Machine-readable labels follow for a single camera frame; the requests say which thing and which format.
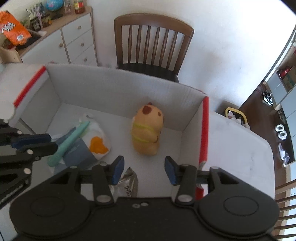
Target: barcode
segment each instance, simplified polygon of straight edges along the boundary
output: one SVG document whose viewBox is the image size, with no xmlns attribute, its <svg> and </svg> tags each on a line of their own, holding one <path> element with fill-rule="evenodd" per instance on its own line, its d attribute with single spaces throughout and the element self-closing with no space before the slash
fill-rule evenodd
<svg viewBox="0 0 296 241">
<path fill-rule="evenodd" d="M 22 34 L 19 35 L 19 36 L 17 36 L 17 40 L 18 40 L 18 41 L 21 41 L 23 38 L 24 38 L 24 36 L 23 36 Z"/>
</svg>

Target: globe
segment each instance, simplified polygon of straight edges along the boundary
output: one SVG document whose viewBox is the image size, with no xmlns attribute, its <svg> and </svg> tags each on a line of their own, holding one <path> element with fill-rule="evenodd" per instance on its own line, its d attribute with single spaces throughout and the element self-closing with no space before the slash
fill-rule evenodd
<svg viewBox="0 0 296 241">
<path fill-rule="evenodd" d="M 47 0 L 46 9 L 57 11 L 64 5 L 64 0 Z"/>
</svg>

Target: chair seat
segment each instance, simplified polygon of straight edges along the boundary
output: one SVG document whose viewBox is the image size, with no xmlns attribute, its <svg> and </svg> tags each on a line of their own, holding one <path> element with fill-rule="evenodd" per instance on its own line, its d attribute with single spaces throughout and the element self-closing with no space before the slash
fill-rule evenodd
<svg viewBox="0 0 296 241">
<path fill-rule="evenodd" d="M 120 65 L 118 68 L 179 83 L 178 77 L 171 70 L 159 66 L 130 63 Z"/>
</svg>

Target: teal plastic handle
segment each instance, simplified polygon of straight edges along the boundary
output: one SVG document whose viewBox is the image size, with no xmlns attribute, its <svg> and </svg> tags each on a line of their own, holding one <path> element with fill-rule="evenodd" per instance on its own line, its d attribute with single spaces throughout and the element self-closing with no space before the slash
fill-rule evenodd
<svg viewBox="0 0 296 241">
<path fill-rule="evenodd" d="M 62 159 L 63 155 L 65 154 L 65 152 L 77 140 L 77 138 L 80 137 L 80 135 L 85 131 L 89 123 L 90 123 L 89 121 L 85 121 L 81 123 L 76 128 L 76 130 L 73 131 L 72 134 L 69 135 L 69 137 L 63 141 L 63 143 L 58 147 L 56 153 L 47 159 L 47 164 L 50 167 L 54 167 L 59 163 L 59 161 Z"/>
</svg>

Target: foil packet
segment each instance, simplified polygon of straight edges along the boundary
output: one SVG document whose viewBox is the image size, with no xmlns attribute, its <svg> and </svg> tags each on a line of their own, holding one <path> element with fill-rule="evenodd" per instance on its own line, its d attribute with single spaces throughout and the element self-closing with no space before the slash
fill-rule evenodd
<svg viewBox="0 0 296 241">
<path fill-rule="evenodd" d="M 137 197 L 138 178 L 136 173 L 129 167 L 123 177 L 115 186 L 109 185 L 114 201 L 119 197 Z"/>
</svg>

